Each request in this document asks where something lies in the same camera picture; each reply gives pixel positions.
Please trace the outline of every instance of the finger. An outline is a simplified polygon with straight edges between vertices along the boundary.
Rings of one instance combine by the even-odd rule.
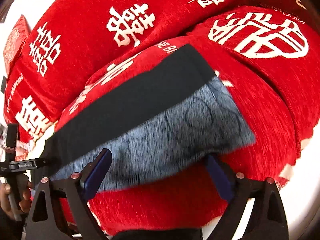
[[[21,210],[24,213],[28,213],[30,211],[30,207],[31,207],[31,199],[23,199],[19,202],[19,206],[21,207]]]
[[[23,193],[22,196],[25,200],[29,200],[31,198],[31,191],[27,188]]]
[[[10,194],[10,185],[7,183],[1,184],[0,188],[0,204],[1,208],[5,213],[11,211],[10,202],[8,199],[8,195]]]
[[[31,188],[31,189],[34,189],[35,185],[32,182],[28,181],[27,187]]]

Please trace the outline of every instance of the human hand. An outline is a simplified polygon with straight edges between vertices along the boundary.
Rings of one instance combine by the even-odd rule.
[[[31,191],[30,188],[33,187],[33,184],[28,181],[28,188],[26,188],[26,190],[23,191],[23,199],[19,202],[19,206],[21,208],[21,211],[24,213],[28,213],[30,211],[30,207],[31,207]],[[11,187],[9,184],[4,183],[1,184],[0,187],[0,205],[2,210],[4,211],[4,213],[6,213],[6,215],[14,220],[14,215],[13,212],[11,210],[11,206],[9,203],[9,199],[8,199],[8,195],[11,193]]]

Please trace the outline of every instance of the black fabric band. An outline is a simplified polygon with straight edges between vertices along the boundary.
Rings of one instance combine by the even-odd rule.
[[[51,165],[33,170],[38,183],[59,168],[182,102],[215,76],[189,44],[159,65],[97,99],[49,138],[41,157]]]
[[[202,229],[173,229],[165,231],[129,230],[116,234],[114,240],[203,240]]]

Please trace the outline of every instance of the red bedding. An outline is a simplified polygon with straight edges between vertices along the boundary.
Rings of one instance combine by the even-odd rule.
[[[225,44],[213,41],[212,26],[225,26],[230,21],[233,25],[222,30],[226,31],[225,36],[233,35]],[[265,38],[259,40],[256,31]],[[239,52],[234,50],[249,39],[255,42],[247,42]],[[132,58],[120,58],[102,68],[65,109],[56,130],[105,93],[188,43],[219,74],[256,136],[254,145],[224,155],[222,160],[249,178],[273,177],[283,186],[286,179],[279,174],[287,163],[295,164],[300,157],[300,140],[311,137],[320,117],[320,69],[315,67],[319,65],[319,41],[310,27],[281,12],[239,7],[209,18],[187,36],[162,41]],[[102,228],[115,234],[138,228],[200,227],[222,215],[226,203],[217,195],[204,166],[198,163],[152,184],[99,193],[90,206]]]
[[[20,80],[8,120],[28,131],[20,131],[21,140],[28,141],[30,136],[40,137],[65,109],[55,127],[58,131],[102,95],[191,44],[227,86],[256,136],[254,145],[222,160],[246,177],[270,176],[283,186],[286,179],[279,174],[287,163],[295,164],[301,140],[312,136],[320,118],[320,39],[307,25],[308,16],[297,0],[295,6],[276,1],[282,11],[234,9],[243,0],[57,0],[32,31],[8,80],[6,100]],[[255,3],[275,6],[273,0],[247,1]],[[111,7],[122,13],[134,4],[148,5],[146,15],[155,16],[153,27],[134,33],[135,38],[128,33],[129,40],[116,40],[114,25],[108,25],[110,12],[115,14]],[[222,13],[231,7],[234,10]],[[42,68],[44,52],[40,55],[34,47],[45,30],[44,40],[51,44],[56,39],[47,69]],[[90,206],[102,228],[113,235],[138,228],[200,227],[220,216],[226,203],[203,164],[197,163],[161,181],[101,192]]]
[[[108,62],[131,57],[162,39],[244,0],[56,0],[36,24],[8,80],[15,89],[8,122],[22,141],[37,140]]]
[[[3,59],[7,77],[13,69],[18,57],[21,54],[22,47],[30,34],[29,27],[23,15],[14,25],[7,42],[4,46]]]

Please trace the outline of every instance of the white bed sheet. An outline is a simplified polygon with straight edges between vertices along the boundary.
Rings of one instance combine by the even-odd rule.
[[[0,24],[0,77],[5,74],[2,51],[7,37],[14,24],[23,14],[32,29],[40,17],[55,0],[15,0],[10,7],[5,23]],[[0,95],[0,122],[5,124],[3,118],[4,95]],[[29,158],[40,156],[44,139],[49,138],[53,132],[53,127],[49,128],[44,136],[38,141],[36,149],[29,154]],[[301,158],[293,167],[294,176],[288,184],[281,189],[280,195],[284,204],[289,226],[290,240],[296,240],[302,235],[307,225],[310,223],[320,207],[320,125],[314,129],[314,136],[309,145],[302,151]],[[249,201],[234,236],[234,240],[242,237],[249,220],[253,201]],[[219,219],[215,219],[203,228],[206,239],[213,230]]]

